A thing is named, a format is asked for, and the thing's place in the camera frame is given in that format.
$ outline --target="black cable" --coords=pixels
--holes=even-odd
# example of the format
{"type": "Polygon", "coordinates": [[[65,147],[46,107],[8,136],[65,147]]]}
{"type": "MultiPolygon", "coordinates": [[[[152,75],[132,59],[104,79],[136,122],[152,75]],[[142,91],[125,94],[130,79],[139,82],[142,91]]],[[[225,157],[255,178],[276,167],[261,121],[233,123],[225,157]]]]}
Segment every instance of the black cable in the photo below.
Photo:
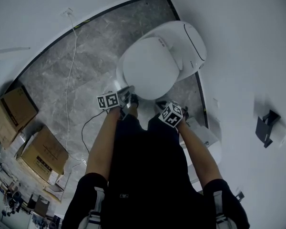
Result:
{"type": "MultiPolygon", "coordinates": [[[[105,110],[103,110],[103,111],[100,112],[99,114],[95,115],[95,116],[92,117],[90,120],[88,120],[88,121],[84,124],[84,126],[82,127],[82,131],[84,130],[84,127],[85,127],[93,118],[98,117],[100,114],[102,114],[102,113],[104,113],[104,112],[105,112],[105,110]]],[[[87,151],[88,151],[88,154],[89,154],[90,152],[89,152],[89,150],[88,150],[88,148],[87,148],[87,146],[86,146],[86,144],[85,144],[85,142],[84,142],[83,136],[82,136],[82,142],[84,143],[84,145],[85,145],[85,147],[86,147],[86,149],[87,149],[87,151]]]]}

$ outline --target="toilet paper holder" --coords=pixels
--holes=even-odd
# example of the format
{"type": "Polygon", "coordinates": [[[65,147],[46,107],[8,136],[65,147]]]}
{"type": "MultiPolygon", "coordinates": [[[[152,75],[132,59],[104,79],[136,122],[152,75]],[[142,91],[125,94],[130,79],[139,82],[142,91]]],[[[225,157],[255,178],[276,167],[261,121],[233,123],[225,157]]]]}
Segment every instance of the toilet paper holder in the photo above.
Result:
{"type": "Polygon", "coordinates": [[[280,118],[281,116],[272,110],[269,110],[269,113],[265,115],[263,119],[258,117],[255,134],[262,143],[264,143],[265,148],[272,144],[272,140],[270,139],[271,131],[274,124],[277,123],[280,118]]]}

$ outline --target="person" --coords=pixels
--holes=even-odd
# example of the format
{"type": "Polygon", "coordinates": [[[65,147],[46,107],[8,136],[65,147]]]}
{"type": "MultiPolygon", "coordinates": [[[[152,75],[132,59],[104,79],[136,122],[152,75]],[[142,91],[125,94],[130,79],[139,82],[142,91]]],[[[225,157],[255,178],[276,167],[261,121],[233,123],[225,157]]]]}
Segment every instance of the person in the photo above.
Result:
{"type": "Polygon", "coordinates": [[[243,207],[185,120],[177,129],[203,195],[189,180],[177,130],[159,120],[159,114],[143,130],[138,105],[132,95],[124,120],[119,120],[119,108],[107,114],[62,228],[249,228],[243,207]]]}

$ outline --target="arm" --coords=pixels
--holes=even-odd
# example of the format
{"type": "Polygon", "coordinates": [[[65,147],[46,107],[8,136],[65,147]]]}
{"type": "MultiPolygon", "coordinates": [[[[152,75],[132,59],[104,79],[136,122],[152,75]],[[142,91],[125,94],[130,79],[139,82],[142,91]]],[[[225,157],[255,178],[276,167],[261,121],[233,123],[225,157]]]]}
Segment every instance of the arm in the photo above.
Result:
{"type": "Polygon", "coordinates": [[[86,174],[97,173],[108,181],[113,154],[115,129],[119,117],[119,107],[110,110],[107,114],[89,153],[86,174]]]}
{"type": "Polygon", "coordinates": [[[182,120],[177,128],[185,142],[202,188],[212,180],[222,179],[218,166],[209,150],[188,127],[185,120],[182,120]]]}

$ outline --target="wall outlet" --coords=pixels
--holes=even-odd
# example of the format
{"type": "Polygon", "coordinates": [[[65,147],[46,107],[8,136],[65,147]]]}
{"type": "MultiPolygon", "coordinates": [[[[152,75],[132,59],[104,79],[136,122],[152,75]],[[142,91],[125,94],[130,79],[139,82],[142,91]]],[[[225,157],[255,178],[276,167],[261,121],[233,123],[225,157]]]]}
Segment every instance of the wall outlet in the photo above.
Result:
{"type": "Polygon", "coordinates": [[[68,17],[68,14],[73,14],[73,10],[70,9],[70,8],[67,8],[66,10],[64,10],[64,11],[61,13],[61,16],[62,16],[62,17],[68,17]]]}

